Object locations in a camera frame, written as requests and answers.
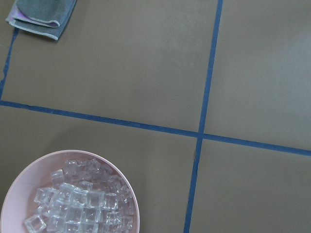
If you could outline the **grey folded cloth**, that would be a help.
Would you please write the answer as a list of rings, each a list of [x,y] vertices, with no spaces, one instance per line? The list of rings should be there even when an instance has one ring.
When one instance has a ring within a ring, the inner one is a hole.
[[[5,21],[15,28],[57,41],[75,4],[75,0],[17,0]]]

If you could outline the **pink bowl of ice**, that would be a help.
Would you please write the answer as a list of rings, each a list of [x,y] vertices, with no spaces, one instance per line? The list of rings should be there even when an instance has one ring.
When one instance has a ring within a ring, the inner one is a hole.
[[[63,167],[66,160],[79,161],[97,159],[109,165],[113,174],[122,177],[134,199],[133,228],[131,232],[140,230],[140,216],[136,195],[122,172],[107,159],[91,152],[82,150],[61,150],[49,153],[29,164],[14,180],[4,199],[0,215],[0,231],[2,233],[26,233],[28,230],[24,220],[35,210],[34,197],[40,187],[52,184],[50,173]]]

